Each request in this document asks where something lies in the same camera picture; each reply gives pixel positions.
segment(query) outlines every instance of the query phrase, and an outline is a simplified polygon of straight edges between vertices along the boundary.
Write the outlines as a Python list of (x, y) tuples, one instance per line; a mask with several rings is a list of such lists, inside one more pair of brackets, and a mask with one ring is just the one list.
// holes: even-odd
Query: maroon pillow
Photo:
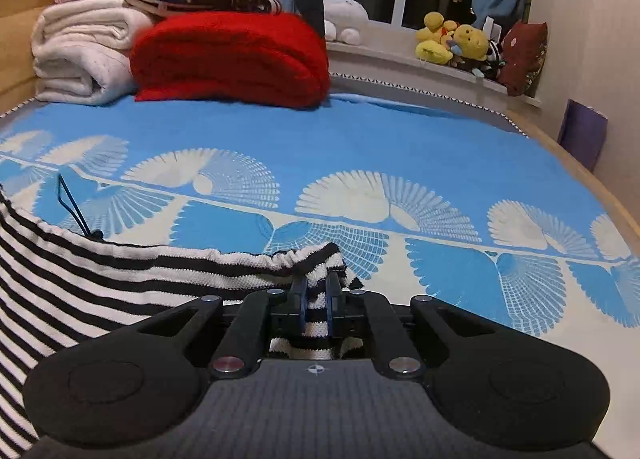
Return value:
[(542, 68), (541, 53), (546, 52), (548, 28), (543, 24), (518, 22), (502, 42), (502, 58), (506, 65), (500, 71), (498, 83), (507, 87), (510, 96), (526, 92), (531, 84), (531, 73)]

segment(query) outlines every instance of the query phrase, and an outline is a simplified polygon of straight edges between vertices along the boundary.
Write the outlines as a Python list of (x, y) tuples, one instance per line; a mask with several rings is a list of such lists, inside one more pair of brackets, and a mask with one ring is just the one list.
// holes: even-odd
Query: white plush toy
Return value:
[(367, 10), (355, 0), (324, 0), (324, 39), (362, 44), (361, 31), (369, 21)]

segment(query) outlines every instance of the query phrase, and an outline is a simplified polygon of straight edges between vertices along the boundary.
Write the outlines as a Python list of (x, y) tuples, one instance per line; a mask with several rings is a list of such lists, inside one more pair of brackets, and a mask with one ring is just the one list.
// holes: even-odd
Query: wooden bed frame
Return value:
[[(0, 114), (34, 96), (31, 30), (53, 0), (0, 0)], [(640, 226), (593, 174), (524, 116), (508, 112), (529, 137), (554, 154), (566, 170), (600, 201), (631, 250), (640, 255)]]

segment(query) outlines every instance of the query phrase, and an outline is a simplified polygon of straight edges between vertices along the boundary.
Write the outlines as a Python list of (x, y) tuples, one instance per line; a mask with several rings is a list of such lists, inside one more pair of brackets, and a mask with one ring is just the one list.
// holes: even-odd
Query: metal screw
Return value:
[(420, 369), (420, 362), (408, 356), (401, 356), (391, 360), (389, 368), (396, 373), (411, 374)]
[(213, 368), (219, 373), (236, 373), (244, 367), (244, 362), (235, 356), (223, 356), (211, 363)]

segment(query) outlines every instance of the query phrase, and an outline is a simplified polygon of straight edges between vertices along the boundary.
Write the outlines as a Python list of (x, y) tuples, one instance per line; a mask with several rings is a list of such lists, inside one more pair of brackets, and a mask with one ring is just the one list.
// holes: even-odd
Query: red cushion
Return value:
[(324, 39), (300, 17), (198, 12), (142, 34), (130, 54), (137, 101), (226, 98), (303, 108), (329, 90)]
[(540, 53), (545, 49), (547, 32), (546, 23), (518, 22), (505, 36), (502, 57), (506, 65), (500, 71), (498, 82), (507, 87), (510, 96), (526, 92), (527, 75), (540, 68)]

